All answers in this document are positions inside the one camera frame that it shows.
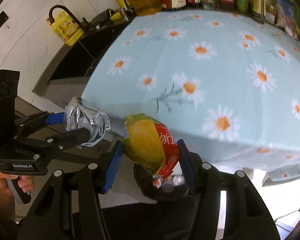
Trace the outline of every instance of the sink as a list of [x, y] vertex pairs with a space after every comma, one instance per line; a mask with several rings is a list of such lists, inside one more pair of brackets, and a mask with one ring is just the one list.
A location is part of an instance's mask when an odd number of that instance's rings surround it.
[[80, 39], [62, 59], [50, 80], [91, 76], [108, 48], [129, 23], [112, 25]]

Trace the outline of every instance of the light blue tablecloth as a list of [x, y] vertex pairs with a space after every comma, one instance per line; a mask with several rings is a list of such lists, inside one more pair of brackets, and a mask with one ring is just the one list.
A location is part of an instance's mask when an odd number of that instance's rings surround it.
[[206, 10], [137, 17], [82, 97], [113, 129], [144, 112], [207, 162], [300, 176], [300, 42], [268, 24]]

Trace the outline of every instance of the faucet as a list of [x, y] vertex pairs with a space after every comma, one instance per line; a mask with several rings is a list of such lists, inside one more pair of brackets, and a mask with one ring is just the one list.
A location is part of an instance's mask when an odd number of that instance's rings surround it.
[[49, 11], [49, 20], [50, 20], [51, 24], [55, 22], [55, 20], [53, 18], [53, 15], [52, 15], [52, 12], [55, 8], [61, 8], [61, 9], [65, 10], [70, 15], [70, 17], [79, 25], [79, 27], [83, 30], [83, 32], [88, 33], [88, 30], [87, 30], [86, 26], [82, 25], [81, 22], [72, 14], [72, 12], [70, 12], [69, 9], [65, 6], [63, 6], [63, 5], [55, 5], [50, 9], [50, 11]]

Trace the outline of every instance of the yellow container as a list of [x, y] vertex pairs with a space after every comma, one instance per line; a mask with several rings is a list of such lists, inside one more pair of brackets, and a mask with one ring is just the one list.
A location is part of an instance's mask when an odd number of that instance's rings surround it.
[[84, 34], [79, 25], [65, 11], [55, 17], [51, 28], [68, 46], [73, 46]]

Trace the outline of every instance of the cooking oil bottle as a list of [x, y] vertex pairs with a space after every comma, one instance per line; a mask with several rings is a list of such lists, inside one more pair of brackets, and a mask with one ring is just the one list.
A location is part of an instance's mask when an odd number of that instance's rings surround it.
[[259, 23], [265, 23], [266, 0], [253, 0], [253, 19]]

